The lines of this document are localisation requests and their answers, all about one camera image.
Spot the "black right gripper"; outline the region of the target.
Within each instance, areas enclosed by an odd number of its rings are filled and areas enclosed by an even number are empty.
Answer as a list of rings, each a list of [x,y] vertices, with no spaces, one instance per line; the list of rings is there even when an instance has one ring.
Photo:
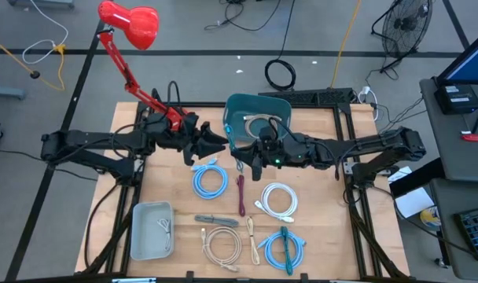
[[[252,180],[259,181],[267,166],[281,168],[288,159],[287,152],[278,139],[264,138],[253,144],[231,150],[231,155],[252,168]]]

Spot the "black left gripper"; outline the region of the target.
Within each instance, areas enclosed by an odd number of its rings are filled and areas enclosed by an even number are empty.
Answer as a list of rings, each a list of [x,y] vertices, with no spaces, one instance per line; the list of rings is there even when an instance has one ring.
[[[197,155],[199,159],[219,153],[226,149],[224,146],[228,143],[228,139],[215,134],[211,130],[208,121],[202,123],[197,128],[199,116],[195,112],[189,112],[182,117],[182,133],[184,137],[183,158],[185,165],[192,166],[194,164],[193,155]]]

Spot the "teal plastic bin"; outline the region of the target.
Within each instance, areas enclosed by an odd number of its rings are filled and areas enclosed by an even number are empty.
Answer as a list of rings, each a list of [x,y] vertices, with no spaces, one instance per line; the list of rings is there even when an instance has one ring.
[[[232,94],[226,101],[222,123],[230,125],[236,142],[253,142],[259,131],[269,125],[267,119],[257,119],[248,127],[246,116],[268,115],[274,116],[281,124],[290,127],[292,120],[291,105],[280,98],[264,97],[252,94]]]

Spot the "black power strip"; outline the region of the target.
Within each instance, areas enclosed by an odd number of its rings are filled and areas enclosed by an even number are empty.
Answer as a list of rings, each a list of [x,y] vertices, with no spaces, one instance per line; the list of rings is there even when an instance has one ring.
[[[291,105],[334,105],[351,103],[355,99],[352,88],[326,88],[317,90],[288,90],[258,93],[263,97],[274,97],[287,101]]]

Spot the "grey plastic tray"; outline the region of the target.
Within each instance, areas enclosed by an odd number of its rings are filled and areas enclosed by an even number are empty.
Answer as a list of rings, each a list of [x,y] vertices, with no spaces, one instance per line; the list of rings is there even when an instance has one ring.
[[[162,259],[174,250],[174,212],[167,201],[134,206],[131,258],[136,261]]]

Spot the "red desk lamp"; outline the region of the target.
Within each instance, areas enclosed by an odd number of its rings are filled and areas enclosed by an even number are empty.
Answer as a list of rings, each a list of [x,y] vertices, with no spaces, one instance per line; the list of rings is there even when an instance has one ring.
[[[156,112],[166,114],[170,121],[170,129],[177,131],[182,124],[182,117],[185,113],[166,106],[163,102],[143,91],[113,41],[114,29],[116,28],[124,32],[132,46],[138,50],[147,50],[154,43],[159,31],[158,12],[148,6],[128,9],[111,0],[103,0],[99,4],[97,12],[101,21],[109,26],[109,29],[99,31],[97,36],[124,77],[126,92],[134,95]]]

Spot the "white paper sheet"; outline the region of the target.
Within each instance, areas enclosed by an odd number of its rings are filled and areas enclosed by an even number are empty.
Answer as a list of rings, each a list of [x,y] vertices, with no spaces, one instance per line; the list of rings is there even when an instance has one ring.
[[[409,167],[401,167],[396,173],[388,177],[388,182],[392,183],[412,173]]]
[[[428,195],[425,188],[420,187],[407,194],[395,198],[395,204],[404,218],[434,206],[432,198]]]

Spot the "yellow blue round item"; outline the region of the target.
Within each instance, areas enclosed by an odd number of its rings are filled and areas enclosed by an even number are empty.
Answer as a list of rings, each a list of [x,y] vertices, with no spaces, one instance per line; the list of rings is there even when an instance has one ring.
[[[441,220],[437,206],[432,206],[421,211],[419,213],[419,219],[425,226],[428,227],[441,226]]]

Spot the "black floor fan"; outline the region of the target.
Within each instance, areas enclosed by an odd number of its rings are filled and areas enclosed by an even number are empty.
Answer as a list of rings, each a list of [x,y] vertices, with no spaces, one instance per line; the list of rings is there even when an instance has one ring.
[[[432,0],[394,0],[373,23],[371,34],[381,39],[385,56],[395,58],[380,73],[417,52],[432,19],[432,6]]]

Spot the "grey desk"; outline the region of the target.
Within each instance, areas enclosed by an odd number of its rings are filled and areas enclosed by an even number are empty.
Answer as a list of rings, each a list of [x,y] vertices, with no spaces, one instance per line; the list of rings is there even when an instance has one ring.
[[[477,114],[446,116],[435,99],[435,82],[423,79],[419,85],[445,173],[444,178],[430,182],[443,235],[448,241],[465,248],[467,244],[454,215],[478,209],[478,142],[462,140],[461,132],[470,128]]]

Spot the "grey metal bar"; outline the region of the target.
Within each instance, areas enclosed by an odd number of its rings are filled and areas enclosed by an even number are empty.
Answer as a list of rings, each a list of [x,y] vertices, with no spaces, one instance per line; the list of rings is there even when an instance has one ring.
[[[0,86],[0,97],[24,100],[26,97],[26,93],[22,89]]]

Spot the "black box device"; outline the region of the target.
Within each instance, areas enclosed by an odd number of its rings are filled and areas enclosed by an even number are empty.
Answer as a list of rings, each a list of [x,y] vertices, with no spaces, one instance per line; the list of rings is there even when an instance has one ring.
[[[469,114],[478,109],[478,97],[470,85],[441,86],[435,99],[444,115]]]

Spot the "colourful backlit keyboard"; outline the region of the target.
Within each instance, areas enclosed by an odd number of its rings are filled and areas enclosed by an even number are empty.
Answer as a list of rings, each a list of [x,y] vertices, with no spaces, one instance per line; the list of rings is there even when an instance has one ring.
[[[465,243],[478,260],[478,208],[454,214],[454,221]]]

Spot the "computer monitor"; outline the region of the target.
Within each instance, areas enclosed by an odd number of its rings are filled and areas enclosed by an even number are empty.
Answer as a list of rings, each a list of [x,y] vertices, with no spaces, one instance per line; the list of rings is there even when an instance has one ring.
[[[436,82],[478,85],[478,38],[436,78]]]

